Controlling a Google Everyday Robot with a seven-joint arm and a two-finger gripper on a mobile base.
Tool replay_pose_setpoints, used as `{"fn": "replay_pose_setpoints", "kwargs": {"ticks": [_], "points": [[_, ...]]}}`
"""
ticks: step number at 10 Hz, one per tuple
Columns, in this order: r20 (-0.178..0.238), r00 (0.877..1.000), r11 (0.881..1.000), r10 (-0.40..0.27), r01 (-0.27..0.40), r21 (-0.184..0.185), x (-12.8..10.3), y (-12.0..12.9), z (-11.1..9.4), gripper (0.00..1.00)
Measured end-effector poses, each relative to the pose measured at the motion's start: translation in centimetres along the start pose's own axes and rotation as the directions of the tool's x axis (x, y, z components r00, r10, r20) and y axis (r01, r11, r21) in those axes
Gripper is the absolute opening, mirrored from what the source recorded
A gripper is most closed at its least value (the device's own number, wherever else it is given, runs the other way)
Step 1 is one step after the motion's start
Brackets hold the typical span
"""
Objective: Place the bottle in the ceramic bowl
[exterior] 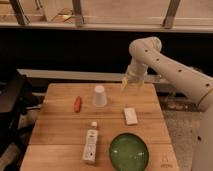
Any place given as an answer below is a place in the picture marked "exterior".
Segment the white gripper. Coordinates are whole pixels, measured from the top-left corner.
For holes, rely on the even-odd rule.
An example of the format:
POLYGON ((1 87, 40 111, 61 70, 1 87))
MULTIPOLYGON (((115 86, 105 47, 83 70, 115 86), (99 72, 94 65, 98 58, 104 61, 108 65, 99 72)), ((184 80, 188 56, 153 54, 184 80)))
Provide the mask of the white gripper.
POLYGON ((147 68, 142 66, 139 68, 128 66, 126 74, 121 83, 121 90, 125 90, 128 83, 138 83, 138 87, 142 87, 144 85, 144 79, 147 75, 147 68))

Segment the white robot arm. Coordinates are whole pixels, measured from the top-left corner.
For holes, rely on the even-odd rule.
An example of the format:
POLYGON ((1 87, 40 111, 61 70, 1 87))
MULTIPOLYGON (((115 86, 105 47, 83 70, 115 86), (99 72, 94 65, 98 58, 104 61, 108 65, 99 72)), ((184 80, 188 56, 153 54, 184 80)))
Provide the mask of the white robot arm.
POLYGON ((132 59, 122 80, 122 90, 128 84, 143 83, 147 69, 152 68, 191 99, 203 112, 191 171, 213 171, 213 78, 164 56, 161 49, 158 37, 130 43, 132 59))

